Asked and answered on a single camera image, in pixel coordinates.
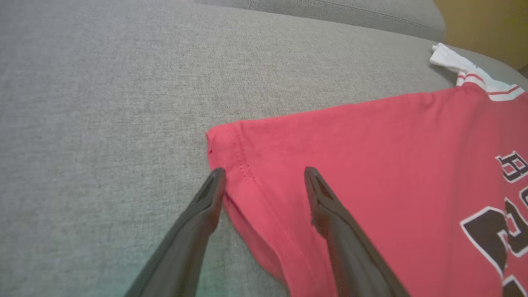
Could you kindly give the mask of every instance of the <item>gray upholstery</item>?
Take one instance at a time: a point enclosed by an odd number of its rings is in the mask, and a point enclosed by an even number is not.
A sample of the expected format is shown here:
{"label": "gray upholstery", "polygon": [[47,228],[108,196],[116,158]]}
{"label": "gray upholstery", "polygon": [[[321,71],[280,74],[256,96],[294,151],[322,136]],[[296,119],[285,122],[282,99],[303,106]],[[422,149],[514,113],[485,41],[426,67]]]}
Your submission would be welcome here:
{"label": "gray upholstery", "polygon": [[201,4],[344,23],[443,42],[446,24],[433,0],[191,0]]}
{"label": "gray upholstery", "polygon": [[[428,65],[434,42],[346,24],[171,0],[0,5],[0,296],[124,294],[208,175],[210,127],[455,81]],[[286,293],[222,212],[198,296]]]}

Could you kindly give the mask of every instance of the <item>red jersey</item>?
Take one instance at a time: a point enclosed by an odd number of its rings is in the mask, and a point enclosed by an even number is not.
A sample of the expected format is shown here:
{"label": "red jersey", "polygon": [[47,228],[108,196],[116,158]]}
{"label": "red jersey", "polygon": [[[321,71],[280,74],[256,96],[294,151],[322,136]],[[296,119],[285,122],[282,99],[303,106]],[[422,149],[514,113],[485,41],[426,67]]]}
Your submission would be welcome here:
{"label": "red jersey", "polygon": [[211,129],[225,209],[256,260],[293,297],[336,295],[310,223],[313,166],[412,296],[526,296],[528,94],[486,80]]}

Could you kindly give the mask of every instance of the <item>red shirt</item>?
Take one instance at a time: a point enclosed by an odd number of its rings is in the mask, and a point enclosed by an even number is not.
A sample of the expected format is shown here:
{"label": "red shirt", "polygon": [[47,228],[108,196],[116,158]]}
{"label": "red shirt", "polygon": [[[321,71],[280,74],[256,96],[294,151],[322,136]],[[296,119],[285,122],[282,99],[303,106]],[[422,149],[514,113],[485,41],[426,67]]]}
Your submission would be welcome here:
{"label": "red shirt", "polygon": [[466,82],[207,136],[211,168],[227,172],[235,228],[291,296],[336,295],[326,242],[310,223],[306,166],[412,296],[526,296],[527,93],[491,101]]}

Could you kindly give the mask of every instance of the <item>gray fabric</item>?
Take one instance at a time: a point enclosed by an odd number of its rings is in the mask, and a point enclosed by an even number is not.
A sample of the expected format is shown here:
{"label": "gray fabric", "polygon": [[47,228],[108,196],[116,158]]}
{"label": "gray fabric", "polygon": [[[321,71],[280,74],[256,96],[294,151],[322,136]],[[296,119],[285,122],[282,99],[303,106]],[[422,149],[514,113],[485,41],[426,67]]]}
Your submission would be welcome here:
{"label": "gray fabric", "polygon": [[[432,41],[170,0],[0,4],[0,296],[121,296],[225,122],[452,87]],[[468,51],[497,79],[518,72]],[[198,296],[284,296],[225,212]]]}
{"label": "gray fabric", "polygon": [[344,23],[443,42],[446,24],[433,0],[192,0],[195,3]]}

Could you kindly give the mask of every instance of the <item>sofa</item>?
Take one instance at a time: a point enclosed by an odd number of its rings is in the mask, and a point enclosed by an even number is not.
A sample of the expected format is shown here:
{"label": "sofa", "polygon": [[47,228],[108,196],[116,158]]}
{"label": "sofa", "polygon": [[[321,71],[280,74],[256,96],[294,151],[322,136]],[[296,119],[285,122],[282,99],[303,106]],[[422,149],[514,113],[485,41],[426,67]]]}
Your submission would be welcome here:
{"label": "sofa", "polygon": [[[209,174],[208,129],[451,88],[436,43],[168,0],[3,1],[0,295],[124,295]],[[196,295],[287,294],[222,211]]]}

